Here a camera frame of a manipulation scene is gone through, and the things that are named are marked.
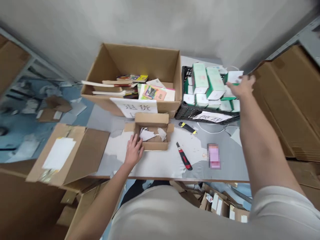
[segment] shirt sleeve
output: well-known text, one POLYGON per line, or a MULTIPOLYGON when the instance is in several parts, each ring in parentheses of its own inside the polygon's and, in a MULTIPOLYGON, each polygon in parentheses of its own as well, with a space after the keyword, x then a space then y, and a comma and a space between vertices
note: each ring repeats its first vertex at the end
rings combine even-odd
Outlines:
POLYGON ((320 233, 320 212, 302 194, 280 186, 264 187, 256 193, 249 222, 295 237, 320 233))

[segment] white cable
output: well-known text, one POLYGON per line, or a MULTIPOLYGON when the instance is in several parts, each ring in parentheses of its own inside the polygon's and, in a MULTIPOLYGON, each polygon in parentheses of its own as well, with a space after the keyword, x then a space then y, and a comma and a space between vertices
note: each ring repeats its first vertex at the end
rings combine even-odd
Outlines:
MULTIPOLYGON (((199 122, 197 122, 197 124, 199 125, 199 127, 200 127, 203 131, 205 131, 205 132, 207 132, 207 133, 210 133, 210 132, 204 130, 204 129, 200 126, 199 122)), ((226 127, 227 127, 227 126, 228 126, 228 125, 226 125, 220 132, 214 132, 214 133, 221 133, 221 132, 223 132, 224 130, 226 130, 226 127)))

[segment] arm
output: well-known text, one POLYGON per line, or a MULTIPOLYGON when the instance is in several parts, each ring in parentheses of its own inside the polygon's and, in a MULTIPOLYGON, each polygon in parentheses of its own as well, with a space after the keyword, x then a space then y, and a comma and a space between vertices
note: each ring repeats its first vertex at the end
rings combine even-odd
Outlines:
POLYGON ((266 186, 283 186, 305 195, 295 179, 278 136, 252 95, 255 77, 242 76, 238 85, 228 84, 240 99, 240 139, 248 169, 252 196, 266 186))
POLYGON ((91 240, 99 239, 102 236, 116 208, 123 185, 133 167, 142 157, 144 150, 143 147, 140 149, 142 139, 137 143, 137 138, 137 134, 134 137, 131 136, 124 164, 99 193, 68 240, 91 240))

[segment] plastic crate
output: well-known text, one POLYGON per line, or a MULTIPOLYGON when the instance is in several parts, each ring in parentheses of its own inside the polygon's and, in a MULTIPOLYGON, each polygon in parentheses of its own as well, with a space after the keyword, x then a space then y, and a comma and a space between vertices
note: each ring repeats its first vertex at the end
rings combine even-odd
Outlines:
MULTIPOLYGON (((184 82, 187 80, 188 77, 191 77, 191 72, 192 72, 191 67, 186 67, 186 66, 182 67, 182 80, 183 80, 182 95, 184 94, 184 82)), ((233 113, 233 112, 225 112, 225 111, 220 111, 220 110, 213 110, 213 109, 209 109, 209 108, 190 106, 184 101, 182 101, 182 103, 177 111, 177 114, 175 116, 175 119, 195 121, 195 122, 214 123, 214 122, 204 120, 204 119, 193 119, 195 116, 202 113, 202 111, 212 112, 212 113, 221 113, 224 115, 233 116, 232 118, 229 118, 229 119, 222 121, 222 122, 218 122, 216 124, 226 125, 226 124, 235 122, 240 119, 240 113, 238 113, 238 112, 233 113)))

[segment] metal shelf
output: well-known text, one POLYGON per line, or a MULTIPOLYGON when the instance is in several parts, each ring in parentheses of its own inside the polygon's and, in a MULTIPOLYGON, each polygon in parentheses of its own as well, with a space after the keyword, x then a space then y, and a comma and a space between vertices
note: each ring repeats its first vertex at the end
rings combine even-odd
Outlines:
POLYGON ((320 67, 320 38, 313 30, 320 26, 320 16, 309 23, 305 28, 283 44, 278 50, 271 54, 266 60, 273 60, 290 46, 300 43, 314 61, 320 67))

